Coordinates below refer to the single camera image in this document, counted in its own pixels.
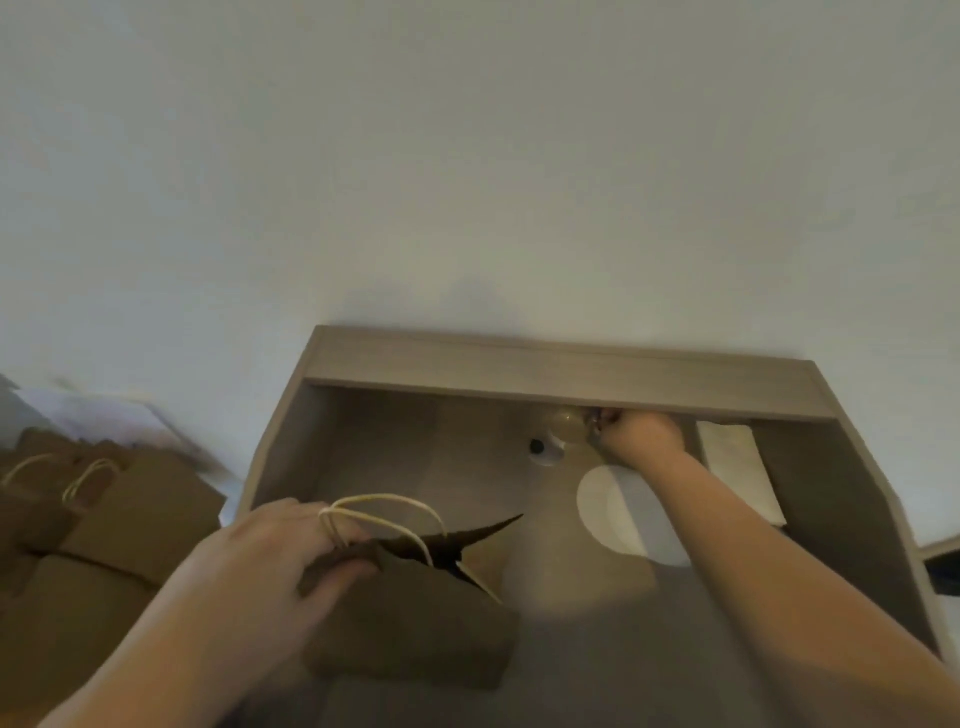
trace white rope handle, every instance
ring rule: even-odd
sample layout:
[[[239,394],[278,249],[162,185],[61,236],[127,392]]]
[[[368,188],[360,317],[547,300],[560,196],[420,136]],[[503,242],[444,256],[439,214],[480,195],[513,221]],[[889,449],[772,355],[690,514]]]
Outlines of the white rope handle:
[[[42,463],[47,460],[56,460],[57,456],[53,452],[44,452],[41,455],[31,455],[26,457],[13,466],[10,471],[3,476],[3,482],[0,484],[2,488],[9,488],[10,484],[13,483],[13,479],[16,477],[16,474],[22,471],[24,468],[33,465],[34,463]]]
[[[440,530],[443,532],[444,536],[447,535],[446,532],[446,523],[444,519],[440,517],[440,514],[437,513],[433,508],[428,506],[426,503],[416,500],[415,498],[410,498],[407,496],[398,496],[393,493],[372,493],[367,496],[348,496],[342,497],[339,500],[335,500],[332,505],[326,506],[326,508],[321,509],[318,516],[320,517],[321,523],[326,527],[327,533],[330,534],[330,538],[339,546],[344,548],[347,545],[347,542],[344,540],[343,536],[340,535],[340,532],[337,530],[337,525],[333,520],[333,516],[346,516],[347,518],[356,519],[357,521],[364,521],[367,523],[376,523],[377,525],[385,526],[386,528],[392,528],[397,533],[402,533],[404,536],[413,541],[417,546],[420,547],[420,550],[423,552],[423,557],[426,559],[427,566],[433,568],[433,556],[430,555],[430,549],[427,548],[426,543],[423,539],[418,536],[416,533],[411,531],[409,528],[406,528],[399,523],[394,523],[392,521],[387,521],[386,519],[378,518],[377,516],[371,516],[368,513],[361,513],[359,511],[349,510],[348,508],[343,508],[342,506],[350,503],[363,503],[369,500],[393,500],[398,503],[406,503],[407,505],[412,505],[415,508],[419,508],[421,511],[425,511],[433,516],[434,520],[440,525]],[[479,576],[473,573],[466,564],[462,561],[457,562],[457,568],[474,584],[476,584],[480,589],[487,594],[491,599],[493,599],[497,604],[503,604],[500,601],[500,598],[493,593],[493,591],[488,587]]]
[[[75,497],[77,497],[77,493],[80,492],[80,489],[83,487],[87,478],[97,471],[103,470],[104,468],[110,468],[114,475],[120,473],[120,466],[114,463],[112,460],[108,460],[106,457],[102,457],[99,460],[94,460],[86,467],[86,470],[83,472],[83,474],[70,483],[70,485],[66,487],[66,490],[63,491],[63,495],[60,496],[60,500],[63,502],[63,505],[69,504]]]

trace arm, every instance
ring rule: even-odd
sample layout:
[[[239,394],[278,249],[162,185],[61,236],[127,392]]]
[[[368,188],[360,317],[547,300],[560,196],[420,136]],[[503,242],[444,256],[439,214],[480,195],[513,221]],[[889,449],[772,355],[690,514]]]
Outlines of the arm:
[[[943,664],[688,455],[670,418],[605,412],[601,426],[605,447],[643,475],[714,597],[814,725],[960,725],[960,686]]]
[[[269,503],[197,546],[90,681],[42,722],[73,726],[211,726],[303,647],[358,579],[337,567],[306,597],[303,569],[333,544],[322,503]],[[338,524],[349,541],[365,538]]]

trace kraft paper bag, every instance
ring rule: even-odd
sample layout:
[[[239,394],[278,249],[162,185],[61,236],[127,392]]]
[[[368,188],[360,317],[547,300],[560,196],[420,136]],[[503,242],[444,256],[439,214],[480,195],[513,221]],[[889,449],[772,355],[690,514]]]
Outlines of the kraft paper bag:
[[[0,714],[62,702],[96,672],[156,590],[59,556],[0,619]]]
[[[405,538],[367,541],[318,559],[304,575],[303,594],[348,559],[372,561],[380,573],[356,583],[341,599],[305,648],[306,666],[323,677],[498,687],[513,655],[519,615],[483,591],[457,564],[465,548],[515,520],[424,537],[433,568]]]
[[[24,451],[31,453],[24,457],[49,454],[54,460],[26,464],[14,473],[14,482],[0,494],[5,502],[17,498],[13,509],[16,516],[0,516],[0,539],[6,552],[15,553],[16,557],[23,552],[36,557],[56,551],[83,514],[99,502],[116,476],[128,468],[135,457],[133,450],[110,441],[93,446],[67,446],[62,440],[59,435],[42,430],[28,431],[21,437],[21,445],[26,441]],[[44,447],[47,452],[33,452]],[[67,451],[69,457],[63,458]],[[30,475],[32,480],[23,483],[25,475]],[[48,477],[45,482],[41,480],[44,475]]]
[[[0,614],[22,592],[38,562],[20,547],[19,534],[36,519],[39,505],[60,502],[80,449],[55,433],[32,429],[0,459]]]
[[[0,714],[53,707],[85,683],[219,528],[223,500],[176,455],[144,450],[59,544],[51,525],[56,551],[0,617]]]
[[[144,450],[58,549],[162,585],[200,541],[220,528],[224,497],[170,452]]]

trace wooden drawer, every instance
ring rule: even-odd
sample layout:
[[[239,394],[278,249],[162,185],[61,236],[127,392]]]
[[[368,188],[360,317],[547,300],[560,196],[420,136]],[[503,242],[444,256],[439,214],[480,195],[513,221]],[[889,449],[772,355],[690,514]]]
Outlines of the wooden drawer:
[[[791,535],[952,661],[900,503],[812,362],[319,327],[257,449],[241,514],[281,497],[373,492],[429,502],[454,529],[526,514],[505,583],[523,627],[503,687],[344,679],[324,725],[780,723],[693,569],[614,553],[583,528],[577,485],[603,454],[531,462],[527,444],[556,403],[749,422]]]

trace white paper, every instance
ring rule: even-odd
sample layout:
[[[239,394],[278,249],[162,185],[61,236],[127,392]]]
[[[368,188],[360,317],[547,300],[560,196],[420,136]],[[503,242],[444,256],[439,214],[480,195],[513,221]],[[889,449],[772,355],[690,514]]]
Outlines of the white paper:
[[[746,425],[697,423],[704,459],[711,473],[724,481],[747,505],[775,526],[786,525],[754,432]]]
[[[112,440],[125,447],[141,445],[188,456],[196,454],[142,402],[57,389],[25,388],[14,394],[73,440]]]

